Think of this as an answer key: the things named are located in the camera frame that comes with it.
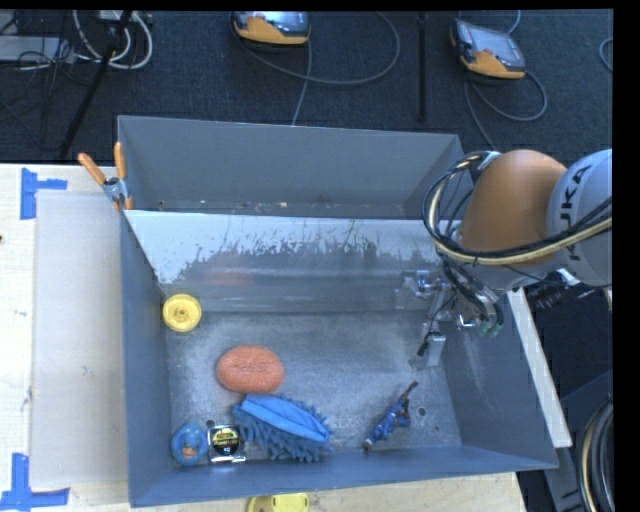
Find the black cable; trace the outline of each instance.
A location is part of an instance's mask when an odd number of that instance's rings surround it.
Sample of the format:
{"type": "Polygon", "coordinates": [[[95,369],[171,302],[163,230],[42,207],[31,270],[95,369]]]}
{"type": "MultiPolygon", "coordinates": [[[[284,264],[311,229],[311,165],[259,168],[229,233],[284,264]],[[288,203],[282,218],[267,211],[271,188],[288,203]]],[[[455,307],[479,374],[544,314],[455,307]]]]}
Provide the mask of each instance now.
{"type": "Polygon", "coordinates": [[[570,285],[570,284],[567,284],[565,282],[552,281],[550,279],[545,279],[543,277],[537,277],[537,276],[534,276],[532,274],[528,274],[527,272],[523,272],[522,270],[514,268],[511,265],[500,265],[500,266],[504,267],[504,268],[506,268],[508,270],[511,270],[512,272],[515,272],[516,274],[520,274],[520,275],[522,275],[524,277],[528,277],[529,279],[532,279],[532,280],[536,281],[537,283],[547,284],[547,285],[550,285],[550,286],[556,286],[556,287],[559,287],[559,288],[567,288],[567,287],[568,288],[578,288],[578,287],[582,287],[582,288],[584,288],[583,293],[585,291],[590,290],[590,289],[593,289],[593,290],[606,290],[607,288],[611,287],[611,283],[604,284],[604,285],[598,285],[598,286],[592,286],[592,285],[588,285],[588,284],[579,282],[579,283],[570,285]]]}
{"type": "Polygon", "coordinates": [[[53,54],[53,66],[47,67],[47,73],[45,75],[45,82],[42,88],[43,94],[43,102],[41,107],[40,114],[40,140],[45,141],[47,138],[47,129],[49,128],[48,117],[50,112],[50,101],[53,95],[53,91],[56,85],[56,78],[58,76],[58,69],[60,68],[60,63],[63,59],[63,53],[65,49],[63,48],[62,41],[64,40],[64,29],[67,24],[67,16],[68,12],[62,17],[62,21],[60,23],[60,29],[58,31],[58,46],[56,48],[55,53],[53,54]]]}
{"type": "Polygon", "coordinates": [[[471,194],[473,193],[473,189],[469,190],[464,197],[458,202],[458,204],[456,205],[455,210],[453,210],[453,213],[451,214],[451,217],[449,217],[449,222],[447,223],[447,229],[445,231],[445,233],[447,234],[447,236],[449,238],[451,238],[451,226],[453,225],[453,221],[456,218],[456,215],[458,215],[458,212],[460,211],[460,208],[462,208],[464,206],[464,204],[467,202],[467,200],[471,197],[471,194]]]}
{"type": "Polygon", "coordinates": [[[465,254],[467,256],[472,256],[472,257],[476,257],[476,258],[486,258],[486,257],[499,258],[499,257],[507,257],[507,256],[519,255],[519,254],[522,254],[522,253],[530,252],[530,251],[535,250],[535,249],[540,249],[540,248],[546,247],[547,245],[555,243],[555,242],[562,241],[562,240],[568,238],[569,236],[572,236],[572,235],[582,231],[583,229],[587,229],[587,228],[589,228],[591,226],[594,226],[594,225],[598,224],[600,221],[611,217],[611,213],[608,213],[608,214],[605,214],[605,215],[603,215],[603,216],[601,216],[599,218],[596,218],[595,220],[591,221],[591,219],[594,218],[597,213],[600,213],[605,208],[607,208],[609,206],[609,204],[611,204],[612,197],[610,196],[607,199],[605,199],[602,203],[600,203],[598,206],[596,206],[591,212],[587,213],[582,219],[580,219],[575,224],[570,226],[569,228],[565,229],[564,231],[560,231],[559,233],[557,233],[555,235],[552,235],[552,236],[549,236],[549,237],[545,237],[545,238],[543,238],[541,240],[538,240],[536,242],[531,242],[531,243],[520,245],[520,246],[517,246],[517,247],[512,247],[512,248],[509,248],[509,249],[501,249],[501,250],[497,250],[497,251],[472,251],[472,250],[469,250],[469,249],[465,249],[465,248],[459,246],[458,244],[453,243],[451,238],[444,237],[443,234],[440,232],[440,230],[439,230],[439,228],[437,226],[437,223],[436,223],[436,226],[434,227],[434,229],[432,229],[429,226],[428,219],[427,219],[427,213],[426,213],[426,205],[427,205],[428,200],[431,198],[431,196],[435,193],[435,191],[438,189],[438,187],[440,186],[440,184],[444,180],[450,179],[454,174],[457,174],[458,172],[465,172],[467,170],[468,170],[467,167],[453,169],[453,170],[450,170],[448,173],[445,173],[443,176],[441,176],[438,180],[436,180],[431,185],[429,190],[427,190],[427,193],[423,197],[422,206],[421,206],[422,220],[423,220],[423,223],[424,223],[427,231],[429,232],[429,234],[435,240],[440,242],[442,245],[444,245],[448,249],[454,250],[454,251],[459,252],[461,254],[465,254]]]}
{"type": "Polygon", "coordinates": [[[5,30],[7,30],[11,25],[16,25],[16,21],[17,21],[17,15],[16,15],[17,11],[13,11],[13,14],[11,16],[11,19],[9,21],[7,21],[4,25],[2,25],[2,27],[0,27],[0,35],[2,35],[4,33],[5,30]]]}
{"type": "MultiPolygon", "coordinates": [[[[463,180],[463,175],[460,175],[460,179],[456,182],[456,188],[453,189],[453,192],[451,193],[451,197],[449,198],[449,202],[446,204],[446,206],[444,208],[442,208],[442,210],[440,210],[440,204],[438,204],[438,216],[441,217],[442,214],[444,214],[448,209],[449,206],[451,206],[451,202],[453,201],[453,198],[456,196],[456,194],[458,193],[458,189],[460,188],[460,183],[463,180]]],[[[444,187],[442,189],[442,195],[444,196],[444,193],[446,191],[446,187],[449,184],[449,182],[447,181],[447,183],[444,184],[444,187]]]]}
{"type": "MultiPolygon", "coordinates": [[[[455,289],[464,296],[465,299],[471,302],[471,304],[473,304],[480,311],[480,317],[482,319],[488,319],[489,312],[487,311],[487,307],[480,301],[478,297],[476,297],[471,292],[469,288],[467,288],[466,286],[463,286],[462,283],[460,283],[460,280],[456,277],[456,275],[451,271],[451,268],[450,268],[450,266],[453,265],[456,267],[456,270],[460,272],[460,267],[453,264],[453,261],[445,256],[441,255],[441,259],[443,262],[442,269],[445,277],[451,282],[451,284],[453,284],[455,289]]],[[[464,273],[460,272],[460,273],[462,273],[465,277],[468,277],[468,274],[466,272],[464,273]]]]}
{"type": "Polygon", "coordinates": [[[603,459],[607,459],[607,435],[613,425],[613,399],[609,397],[593,412],[576,442],[578,487],[584,508],[590,512],[615,510],[611,483],[603,459]]]}
{"type": "MultiPolygon", "coordinates": [[[[38,54],[40,54],[40,52],[30,52],[30,51],[23,52],[22,54],[20,54],[18,56],[18,64],[20,63],[20,60],[24,57],[24,55],[29,54],[29,53],[38,53],[38,54]]],[[[29,81],[27,82],[27,84],[22,88],[20,93],[15,98],[7,101],[7,100],[3,100],[0,97],[0,101],[4,105],[4,108],[7,108],[7,105],[12,105],[13,103],[16,103],[20,98],[22,98],[27,93],[27,90],[32,86],[32,84],[34,82],[34,80],[36,78],[36,75],[37,75],[37,73],[33,73],[33,75],[31,75],[31,77],[29,78],[29,81]]],[[[8,115],[8,116],[0,117],[0,121],[4,121],[5,119],[9,119],[11,117],[15,117],[13,113],[8,115]]]]}
{"type": "Polygon", "coordinates": [[[4,105],[4,108],[6,108],[12,114],[12,116],[16,119],[16,121],[18,121],[20,126],[24,128],[24,130],[27,132],[29,137],[31,137],[31,139],[38,145],[40,149],[42,149],[43,151],[56,151],[57,149],[60,148],[60,144],[58,144],[57,146],[51,146],[51,147],[45,146],[44,144],[42,144],[40,139],[31,131],[31,129],[26,125],[26,123],[20,118],[20,115],[15,110],[13,110],[13,108],[11,108],[11,105],[9,105],[5,100],[3,100],[2,97],[0,97],[0,103],[2,103],[4,105]]]}
{"type": "Polygon", "coordinates": [[[424,339],[422,340],[422,344],[418,348],[418,355],[420,357],[424,356],[425,351],[429,347],[429,335],[432,334],[431,329],[433,328],[433,322],[435,322],[438,314],[441,311],[443,311],[445,307],[447,307],[450,304],[453,306],[453,303],[457,298],[456,292],[457,292],[457,290],[455,290],[454,293],[452,293],[451,296],[440,305],[440,307],[436,310],[436,312],[431,317],[431,320],[429,321],[429,328],[427,329],[427,333],[424,335],[424,339]]]}

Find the blue scrub brush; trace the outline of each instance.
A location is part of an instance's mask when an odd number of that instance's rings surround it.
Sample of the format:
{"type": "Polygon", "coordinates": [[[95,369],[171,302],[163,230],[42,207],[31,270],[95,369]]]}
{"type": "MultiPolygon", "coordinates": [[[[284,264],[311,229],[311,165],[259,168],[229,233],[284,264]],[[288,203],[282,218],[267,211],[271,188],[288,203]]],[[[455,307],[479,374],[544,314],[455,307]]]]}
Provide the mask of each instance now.
{"type": "Polygon", "coordinates": [[[294,402],[284,395],[248,394],[232,408],[235,425],[247,442],[255,441],[273,459],[316,462],[331,452],[332,430],[315,407],[294,402]]]}

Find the wooden table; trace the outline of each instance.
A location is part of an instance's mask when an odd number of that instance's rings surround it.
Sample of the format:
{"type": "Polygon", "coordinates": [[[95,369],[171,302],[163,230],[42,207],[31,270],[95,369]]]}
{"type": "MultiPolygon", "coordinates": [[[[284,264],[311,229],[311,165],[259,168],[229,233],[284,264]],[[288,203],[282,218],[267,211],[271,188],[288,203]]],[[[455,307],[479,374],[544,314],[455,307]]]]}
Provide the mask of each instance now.
{"type": "MultiPolygon", "coordinates": [[[[21,169],[37,172],[38,179],[59,178],[67,181],[68,193],[95,193],[99,188],[84,169],[77,165],[0,164],[0,491],[11,487],[11,454],[30,455],[32,363],[34,336],[34,263],[38,217],[20,220],[21,169]]],[[[115,176],[113,168],[103,169],[115,176]]],[[[39,190],[37,198],[48,194],[39,190]]],[[[109,201],[104,199],[106,209],[109,201]]],[[[512,307],[524,318],[521,335],[526,331],[530,348],[525,350],[534,368],[534,380],[546,391],[540,396],[543,408],[555,415],[552,430],[554,445],[566,446],[570,436],[559,409],[548,368],[542,357],[539,340],[523,296],[511,297],[512,307]]],[[[51,432],[55,442],[55,432],[51,432]]],[[[33,491],[42,491],[34,487],[33,491]]],[[[522,495],[513,473],[473,477],[446,478],[401,484],[360,487],[332,491],[310,491],[311,512],[362,510],[432,510],[446,512],[517,512],[525,511],[522,495]]],[[[158,511],[244,511],[248,500],[233,499],[203,504],[152,507],[158,511]]],[[[129,510],[127,482],[84,482],[71,484],[69,503],[49,510],[121,511],[129,510]]]]}

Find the black tripod leg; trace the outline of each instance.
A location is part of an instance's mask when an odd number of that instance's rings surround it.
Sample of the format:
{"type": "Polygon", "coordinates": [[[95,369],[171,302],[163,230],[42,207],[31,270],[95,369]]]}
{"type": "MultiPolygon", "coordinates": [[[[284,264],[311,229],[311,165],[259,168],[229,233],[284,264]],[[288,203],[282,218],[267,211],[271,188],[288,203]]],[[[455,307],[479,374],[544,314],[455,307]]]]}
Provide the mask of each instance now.
{"type": "Polygon", "coordinates": [[[98,86],[102,81],[102,77],[104,76],[105,72],[109,67],[109,61],[111,60],[113,53],[118,48],[120,37],[122,36],[122,34],[124,34],[124,30],[125,28],[127,28],[127,25],[129,24],[132,13],[133,11],[122,11],[122,16],[120,16],[120,21],[118,23],[118,31],[115,34],[112,34],[111,41],[109,42],[109,45],[107,47],[107,51],[104,53],[104,56],[100,61],[100,68],[98,68],[98,71],[93,77],[93,80],[91,81],[91,85],[89,86],[89,90],[87,91],[87,94],[85,94],[84,98],[82,99],[82,103],[78,107],[78,110],[76,111],[76,115],[73,117],[73,120],[69,125],[69,129],[67,130],[66,135],[62,139],[62,149],[60,150],[60,156],[59,156],[60,160],[64,160],[67,157],[67,153],[69,152],[71,143],[73,142],[73,139],[75,139],[75,136],[78,133],[78,130],[80,129],[80,125],[82,124],[82,120],[84,119],[84,116],[87,113],[87,110],[89,110],[89,105],[91,105],[93,96],[98,90],[98,86]]]}

